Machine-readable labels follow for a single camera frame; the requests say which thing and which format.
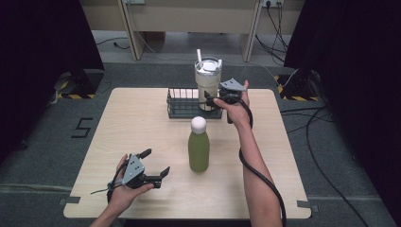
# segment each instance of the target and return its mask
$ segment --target black wire rack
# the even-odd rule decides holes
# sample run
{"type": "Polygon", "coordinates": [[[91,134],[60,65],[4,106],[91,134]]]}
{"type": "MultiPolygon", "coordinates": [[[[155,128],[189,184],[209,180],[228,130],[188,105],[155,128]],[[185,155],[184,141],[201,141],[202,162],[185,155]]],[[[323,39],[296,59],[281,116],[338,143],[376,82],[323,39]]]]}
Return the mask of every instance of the black wire rack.
{"type": "Polygon", "coordinates": [[[169,118],[193,118],[202,116],[205,119],[221,119],[222,109],[206,106],[199,102],[196,88],[168,88],[167,112],[169,118]]]}

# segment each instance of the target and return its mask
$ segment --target black curtain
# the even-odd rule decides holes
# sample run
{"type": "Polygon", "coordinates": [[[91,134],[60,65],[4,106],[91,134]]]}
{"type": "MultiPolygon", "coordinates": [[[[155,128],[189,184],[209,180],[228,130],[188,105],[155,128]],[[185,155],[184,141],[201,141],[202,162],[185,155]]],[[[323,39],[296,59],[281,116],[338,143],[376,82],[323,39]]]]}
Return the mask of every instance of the black curtain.
{"type": "Polygon", "coordinates": [[[0,161],[26,138],[62,73],[104,69],[78,0],[0,3],[0,161]]]}
{"type": "Polygon", "coordinates": [[[285,66],[317,70],[344,138],[401,225],[399,1],[306,0],[285,66]]]}

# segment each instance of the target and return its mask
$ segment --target person's left arm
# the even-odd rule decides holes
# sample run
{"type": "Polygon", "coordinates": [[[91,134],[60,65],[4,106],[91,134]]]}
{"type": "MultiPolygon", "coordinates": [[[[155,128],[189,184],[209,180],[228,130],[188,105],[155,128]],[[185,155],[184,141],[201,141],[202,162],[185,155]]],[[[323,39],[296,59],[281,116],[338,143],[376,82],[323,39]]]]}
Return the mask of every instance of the person's left arm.
{"type": "MultiPolygon", "coordinates": [[[[124,164],[127,158],[127,154],[121,158],[117,169],[124,164]]],[[[125,168],[119,172],[117,179],[123,178],[124,172],[125,168]]],[[[145,184],[136,189],[129,188],[126,185],[118,186],[114,189],[109,204],[100,214],[100,216],[91,224],[91,227],[111,226],[113,222],[131,206],[133,200],[135,200],[137,196],[149,191],[153,187],[154,186],[152,183],[145,184]]]]}

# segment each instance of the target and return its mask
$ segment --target gray carpet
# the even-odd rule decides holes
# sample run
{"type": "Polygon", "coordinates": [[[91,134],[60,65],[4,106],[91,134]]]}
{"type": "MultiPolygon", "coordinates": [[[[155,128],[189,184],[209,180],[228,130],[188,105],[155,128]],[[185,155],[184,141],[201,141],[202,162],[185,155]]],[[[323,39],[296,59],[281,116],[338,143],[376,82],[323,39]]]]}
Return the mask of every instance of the gray carpet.
{"type": "MultiPolygon", "coordinates": [[[[59,99],[50,106],[26,139],[28,148],[15,150],[0,166],[0,226],[87,226],[91,219],[63,216],[62,200],[69,196],[113,88],[195,87],[192,64],[105,63],[105,75],[93,99],[59,99]],[[76,126],[91,128],[86,138],[76,126]]],[[[284,68],[271,68],[276,74],[284,68]]],[[[225,66],[222,80],[248,79],[251,88],[272,89],[280,110],[321,107],[319,102],[282,100],[267,71],[258,66],[225,66]]],[[[302,111],[314,114],[315,111],[302,111]]],[[[329,110],[319,113],[332,120],[329,110]]],[[[283,115],[287,131],[306,125],[310,116],[283,115]]],[[[305,192],[315,208],[312,217],[289,220],[288,226],[363,226],[356,214],[324,179],[308,150],[305,128],[288,134],[305,192]]],[[[355,206],[369,226],[395,226],[364,169],[353,158],[336,123],[317,120],[309,126],[309,140],[322,171],[355,206]]]]}

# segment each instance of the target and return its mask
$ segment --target green bottle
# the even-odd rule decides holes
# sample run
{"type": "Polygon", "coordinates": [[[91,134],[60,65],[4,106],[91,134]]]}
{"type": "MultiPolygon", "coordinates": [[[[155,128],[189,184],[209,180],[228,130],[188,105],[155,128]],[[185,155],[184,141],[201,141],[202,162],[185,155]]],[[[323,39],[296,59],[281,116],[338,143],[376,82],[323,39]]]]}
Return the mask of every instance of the green bottle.
{"type": "Polygon", "coordinates": [[[189,166],[195,172],[203,172],[209,167],[209,137],[206,133],[206,120],[197,116],[191,121],[191,134],[188,140],[189,166]]]}

